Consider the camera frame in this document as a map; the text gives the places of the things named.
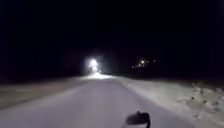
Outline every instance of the distant light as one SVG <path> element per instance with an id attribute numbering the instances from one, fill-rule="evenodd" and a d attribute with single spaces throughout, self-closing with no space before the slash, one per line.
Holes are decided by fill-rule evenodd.
<path id="1" fill-rule="evenodd" d="M 113 78 L 113 76 L 103 75 L 103 74 L 100 74 L 99 72 L 96 72 L 92 75 L 87 76 L 86 78 L 87 79 L 110 79 L 110 78 Z"/>
<path id="2" fill-rule="evenodd" d="M 95 60 L 95 59 L 92 59 L 91 61 L 90 61 L 90 66 L 91 67 L 96 67 L 98 64 L 97 64 L 97 61 Z"/>
<path id="3" fill-rule="evenodd" d="M 97 72 L 98 71 L 98 63 L 97 63 L 96 59 L 90 60 L 89 68 L 91 68 L 92 72 Z"/>

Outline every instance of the snowbank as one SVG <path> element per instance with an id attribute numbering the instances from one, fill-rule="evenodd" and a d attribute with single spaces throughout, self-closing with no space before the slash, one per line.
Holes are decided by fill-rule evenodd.
<path id="1" fill-rule="evenodd" d="M 178 82 L 122 79 L 124 85 L 195 124 L 196 128 L 224 128 L 224 93 Z"/>

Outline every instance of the snowy road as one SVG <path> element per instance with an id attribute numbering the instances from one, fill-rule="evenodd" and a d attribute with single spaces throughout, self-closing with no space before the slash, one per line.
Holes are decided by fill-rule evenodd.
<path id="1" fill-rule="evenodd" d="M 0 128 L 121 128 L 126 116 L 137 110 L 150 113 L 151 128 L 194 127 L 108 79 L 1 111 Z"/>

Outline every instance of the roadside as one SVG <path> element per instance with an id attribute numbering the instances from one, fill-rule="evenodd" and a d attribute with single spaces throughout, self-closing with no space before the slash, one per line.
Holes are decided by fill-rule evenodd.
<path id="1" fill-rule="evenodd" d="M 0 110 L 59 93 L 84 82 L 80 78 L 64 78 L 54 81 L 0 86 Z"/>
<path id="2" fill-rule="evenodd" d="M 224 127 L 224 94 L 220 88 L 159 80 L 120 78 L 120 81 L 155 104 L 191 121 L 196 128 Z"/>

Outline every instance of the dark sky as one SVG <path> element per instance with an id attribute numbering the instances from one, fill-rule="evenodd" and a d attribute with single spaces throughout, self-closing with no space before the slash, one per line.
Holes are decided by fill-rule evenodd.
<path id="1" fill-rule="evenodd" d="M 17 75 L 43 74 L 77 67 L 91 54 L 130 66 L 143 56 L 168 72 L 221 76 L 223 6 L 221 0 L 3 0 L 2 65 Z"/>

